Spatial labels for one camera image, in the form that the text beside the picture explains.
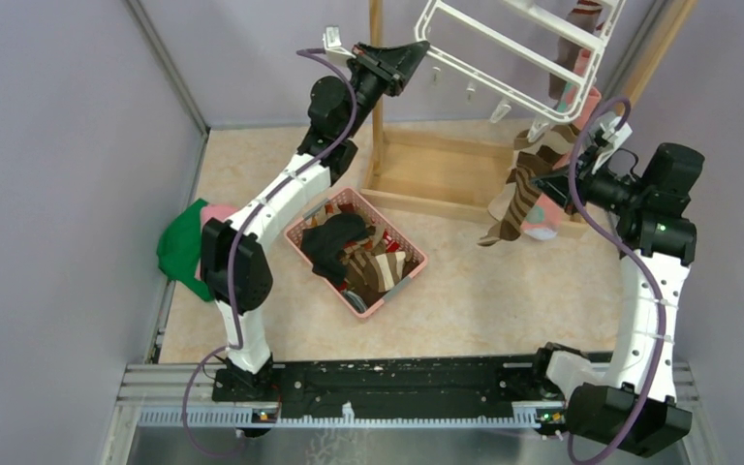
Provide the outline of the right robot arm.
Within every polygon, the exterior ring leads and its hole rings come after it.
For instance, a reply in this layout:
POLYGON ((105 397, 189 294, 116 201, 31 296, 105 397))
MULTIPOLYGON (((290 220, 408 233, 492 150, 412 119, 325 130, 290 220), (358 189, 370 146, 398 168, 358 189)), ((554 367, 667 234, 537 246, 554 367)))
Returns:
POLYGON ((672 369, 679 297, 697 247, 697 228, 683 213, 703 163, 694 149, 664 142, 641 175, 595 169, 588 150, 575 163, 575 181, 566 167, 533 180, 568 211, 591 203, 618 218, 615 232, 602 232, 619 250, 624 284, 609 366, 600 374, 583 352, 548 343, 529 373, 538 397, 563 394, 573 436, 651 457, 691 430, 693 415, 677 404, 672 369))

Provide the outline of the tan brown striped sock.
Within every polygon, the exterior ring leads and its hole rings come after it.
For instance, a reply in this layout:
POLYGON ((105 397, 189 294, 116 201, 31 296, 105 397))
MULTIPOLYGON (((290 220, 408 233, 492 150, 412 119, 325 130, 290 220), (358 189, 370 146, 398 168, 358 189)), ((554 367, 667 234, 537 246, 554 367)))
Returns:
POLYGON ((542 223, 545 214, 540 203, 542 192, 532 179, 550 173, 560 158, 561 154, 547 146, 535 154, 521 151, 516 155, 505 189, 489 206, 497 222, 478 240, 479 246, 489 247, 501 240, 515 241, 523 232, 540 241, 556 236, 554 227, 542 223))

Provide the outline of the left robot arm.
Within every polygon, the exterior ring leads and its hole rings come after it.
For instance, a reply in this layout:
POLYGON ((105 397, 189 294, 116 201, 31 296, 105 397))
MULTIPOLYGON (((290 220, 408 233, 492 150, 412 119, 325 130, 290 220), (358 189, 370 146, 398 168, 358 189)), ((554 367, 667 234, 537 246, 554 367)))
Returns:
POLYGON ((299 55, 331 69, 309 92, 310 126, 285 168, 254 199, 201 228, 200 278, 220 310, 225 373, 249 400, 270 392, 272 355, 261 307, 273 277, 269 246, 311 200, 333 186, 357 153, 352 138, 383 96, 399 96, 430 49, 363 43, 351 49, 305 48, 299 55))

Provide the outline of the white clip hanger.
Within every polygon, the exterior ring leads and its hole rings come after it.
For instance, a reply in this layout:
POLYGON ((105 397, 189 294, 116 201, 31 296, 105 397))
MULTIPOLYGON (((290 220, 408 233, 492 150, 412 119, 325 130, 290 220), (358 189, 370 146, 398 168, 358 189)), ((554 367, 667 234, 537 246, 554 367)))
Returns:
POLYGON ((515 106, 532 111, 536 118, 528 130, 527 139, 530 142, 535 142, 548 130, 557 125, 572 123, 582 114, 590 91, 595 85, 596 75, 605 57, 606 48, 626 3, 624 1, 601 1, 599 3, 600 11, 606 14, 606 18, 602 22, 602 28, 597 32, 585 30, 539 6, 534 1, 507 1, 505 5, 521 18, 586 51, 588 58, 582 71, 577 73, 573 67, 561 65, 543 56, 445 1, 428 1, 425 4, 414 26, 414 36, 417 41, 427 41, 434 16, 436 14, 446 15, 542 69, 549 75, 556 76, 564 81, 566 83, 565 90, 573 92, 572 100, 564 108, 557 109, 437 46, 431 46, 427 52, 429 57, 452 68, 467 77, 471 82, 489 88, 501 97, 501 103, 492 113, 492 122, 501 120, 515 106))

